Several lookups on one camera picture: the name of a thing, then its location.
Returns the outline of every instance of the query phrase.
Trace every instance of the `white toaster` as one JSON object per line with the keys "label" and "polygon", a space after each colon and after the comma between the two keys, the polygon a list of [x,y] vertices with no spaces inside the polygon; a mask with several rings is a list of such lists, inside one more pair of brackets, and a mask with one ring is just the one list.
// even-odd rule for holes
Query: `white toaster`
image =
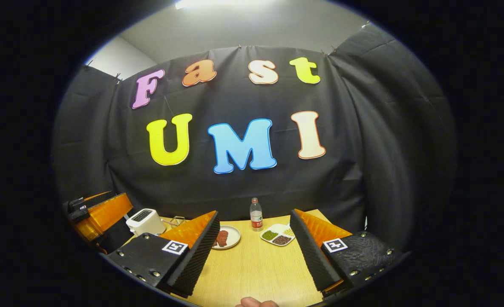
{"label": "white toaster", "polygon": [[141,235],[144,232],[163,233],[167,229],[154,209],[142,209],[131,216],[126,223],[131,232],[136,235]]}

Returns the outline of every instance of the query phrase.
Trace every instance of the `grains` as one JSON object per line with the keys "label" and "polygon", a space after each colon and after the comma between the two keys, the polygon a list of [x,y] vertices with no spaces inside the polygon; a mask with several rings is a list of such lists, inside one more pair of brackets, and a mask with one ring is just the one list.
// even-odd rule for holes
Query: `grains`
{"label": "grains", "polygon": [[279,234],[277,234],[276,232],[267,231],[267,232],[265,232],[265,233],[264,233],[261,237],[262,237],[263,239],[266,239],[267,241],[270,241],[271,239],[273,239],[273,238],[274,238],[274,237],[276,237],[277,235],[279,235]]}
{"label": "grains", "polygon": [[287,229],[286,231],[284,231],[284,234],[285,235],[290,235],[292,237],[295,237],[295,235],[293,234],[293,231],[291,231],[291,229]]}
{"label": "grains", "polygon": [[286,244],[287,242],[289,242],[291,239],[289,237],[284,237],[283,235],[277,237],[277,239],[274,239],[273,240],[273,243],[277,244],[277,245],[284,245]]}

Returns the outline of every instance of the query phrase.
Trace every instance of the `plastic water bottle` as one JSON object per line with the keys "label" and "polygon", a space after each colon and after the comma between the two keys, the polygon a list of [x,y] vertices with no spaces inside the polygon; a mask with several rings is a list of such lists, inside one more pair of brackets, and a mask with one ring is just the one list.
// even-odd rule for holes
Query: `plastic water bottle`
{"label": "plastic water bottle", "polygon": [[252,198],[252,204],[250,205],[250,220],[252,220],[252,229],[254,231],[263,230],[263,212],[257,201],[257,197]]}

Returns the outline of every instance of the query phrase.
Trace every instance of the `blue letter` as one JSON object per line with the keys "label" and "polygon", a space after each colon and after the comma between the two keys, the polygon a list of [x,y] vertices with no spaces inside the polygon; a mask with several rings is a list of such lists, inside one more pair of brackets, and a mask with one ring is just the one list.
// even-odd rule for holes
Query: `blue letter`
{"label": "blue letter", "polygon": [[273,126],[273,122],[268,119],[251,121],[246,129],[246,134],[244,134],[244,140],[240,140],[228,124],[217,124],[208,128],[208,134],[214,138],[216,146],[217,165],[214,167],[214,172],[225,174],[233,171],[234,167],[229,163],[227,155],[231,155],[239,169],[244,169],[250,151],[253,153],[252,162],[250,162],[252,169],[275,167],[276,160],[271,155],[271,143],[269,142],[269,128],[271,126]]}

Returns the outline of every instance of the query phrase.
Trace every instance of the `meat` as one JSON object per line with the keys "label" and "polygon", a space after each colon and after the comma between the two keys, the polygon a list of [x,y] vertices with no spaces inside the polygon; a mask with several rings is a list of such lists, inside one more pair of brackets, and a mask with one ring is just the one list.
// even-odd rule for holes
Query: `meat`
{"label": "meat", "polygon": [[219,247],[224,247],[227,245],[227,236],[229,233],[227,231],[220,231],[218,233],[218,237],[216,239],[216,242],[218,243]]}

